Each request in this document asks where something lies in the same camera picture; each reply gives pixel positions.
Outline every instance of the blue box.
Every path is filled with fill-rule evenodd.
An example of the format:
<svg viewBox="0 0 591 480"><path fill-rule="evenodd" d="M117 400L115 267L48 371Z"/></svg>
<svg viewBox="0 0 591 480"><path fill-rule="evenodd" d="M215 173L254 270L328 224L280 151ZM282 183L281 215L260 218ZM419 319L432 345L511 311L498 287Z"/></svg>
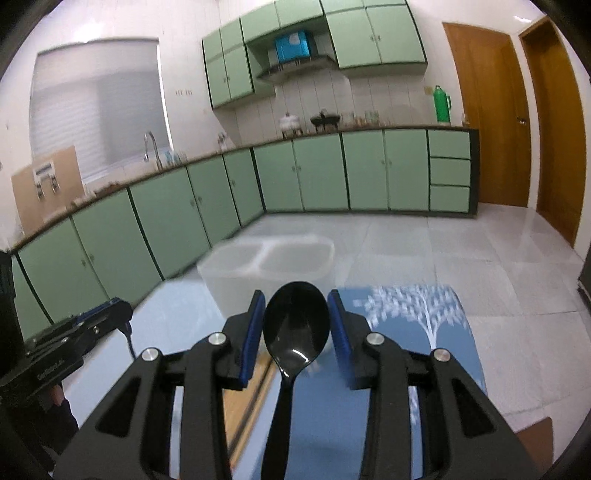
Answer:
<svg viewBox="0 0 591 480"><path fill-rule="evenodd" d="M305 30L277 37L275 39L275 49L280 63L317 54L314 37Z"/></svg>

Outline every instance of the black spoon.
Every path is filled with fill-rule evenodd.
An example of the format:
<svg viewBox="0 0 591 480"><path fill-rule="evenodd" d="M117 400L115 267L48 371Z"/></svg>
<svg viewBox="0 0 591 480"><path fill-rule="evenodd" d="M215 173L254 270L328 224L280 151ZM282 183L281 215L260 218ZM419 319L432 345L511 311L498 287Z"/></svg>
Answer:
<svg viewBox="0 0 591 480"><path fill-rule="evenodd" d="M321 353L329 336L329 310L314 285L283 285L265 310L265 344L281 372L281 389L262 460L261 480L283 480L290 450L291 400L298 374Z"/></svg>

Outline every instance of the green thermos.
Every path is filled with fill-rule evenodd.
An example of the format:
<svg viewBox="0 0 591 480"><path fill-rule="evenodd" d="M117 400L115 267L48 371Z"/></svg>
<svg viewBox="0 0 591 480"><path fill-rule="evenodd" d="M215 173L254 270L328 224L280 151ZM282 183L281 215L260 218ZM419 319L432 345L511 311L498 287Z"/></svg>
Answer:
<svg viewBox="0 0 591 480"><path fill-rule="evenodd" d="M435 85L433 92L433 100L435 101L435 113L437 114L437 122L440 124L449 124L449 110L452 109L452 99L439 86Z"/></svg>

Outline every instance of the clear plastic container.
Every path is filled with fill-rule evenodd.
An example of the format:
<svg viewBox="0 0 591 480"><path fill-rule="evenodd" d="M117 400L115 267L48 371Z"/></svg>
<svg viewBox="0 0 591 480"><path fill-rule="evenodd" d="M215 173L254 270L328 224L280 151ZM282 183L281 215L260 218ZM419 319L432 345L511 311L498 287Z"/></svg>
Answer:
<svg viewBox="0 0 591 480"><path fill-rule="evenodd" d="M261 290L267 302L290 281L335 287L335 244L318 235L247 236L217 244L197 266L224 317L248 310Z"/></svg>

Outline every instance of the range hood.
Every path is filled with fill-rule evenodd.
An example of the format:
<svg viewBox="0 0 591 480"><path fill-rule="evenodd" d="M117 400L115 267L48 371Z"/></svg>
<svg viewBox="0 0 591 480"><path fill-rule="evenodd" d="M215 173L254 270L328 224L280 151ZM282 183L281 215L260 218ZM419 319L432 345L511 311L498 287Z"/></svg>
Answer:
<svg viewBox="0 0 591 480"><path fill-rule="evenodd" d="M314 72L316 70L338 70L337 63L328 55L315 55L313 57L302 57L284 63L278 63L263 71L258 79L272 85L280 85L288 79Z"/></svg>

